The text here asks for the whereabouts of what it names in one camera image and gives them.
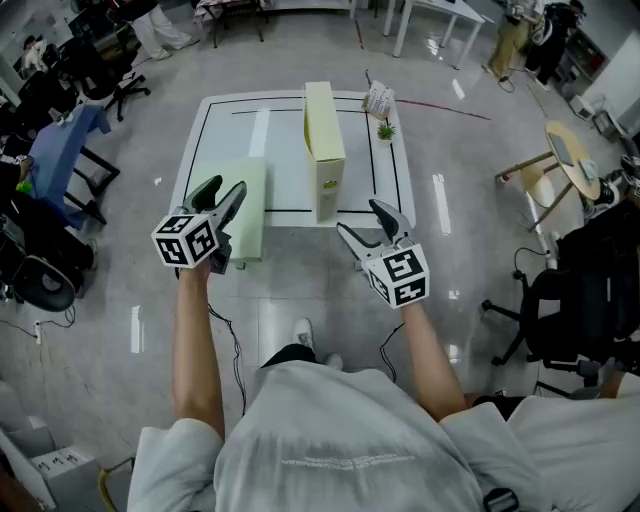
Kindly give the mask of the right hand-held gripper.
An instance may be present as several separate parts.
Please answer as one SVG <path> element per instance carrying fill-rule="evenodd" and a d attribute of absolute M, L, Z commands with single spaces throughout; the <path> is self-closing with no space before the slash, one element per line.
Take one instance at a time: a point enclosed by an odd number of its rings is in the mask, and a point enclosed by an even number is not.
<path fill-rule="evenodd" d="M 370 287 L 392 309 L 429 296 L 430 271 L 422 246 L 412 236 L 409 220 L 390 204 L 370 199 L 369 206 L 388 244 L 366 242 L 344 223 L 336 229 L 355 258 L 355 269 L 364 270 Z"/>

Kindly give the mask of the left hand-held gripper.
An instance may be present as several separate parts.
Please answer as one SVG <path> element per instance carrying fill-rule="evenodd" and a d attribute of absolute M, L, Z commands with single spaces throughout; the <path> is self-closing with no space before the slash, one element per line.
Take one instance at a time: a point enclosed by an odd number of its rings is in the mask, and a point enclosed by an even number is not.
<path fill-rule="evenodd" d="M 231 255 L 231 236 L 224 228 L 235 218 L 247 194 L 244 181 L 236 183 L 216 205 L 223 183 L 215 175 L 185 199 L 185 205 L 165 216 L 151 237 L 164 266 L 194 269 L 208 260 L 211 272 L 224 274 Z"/>

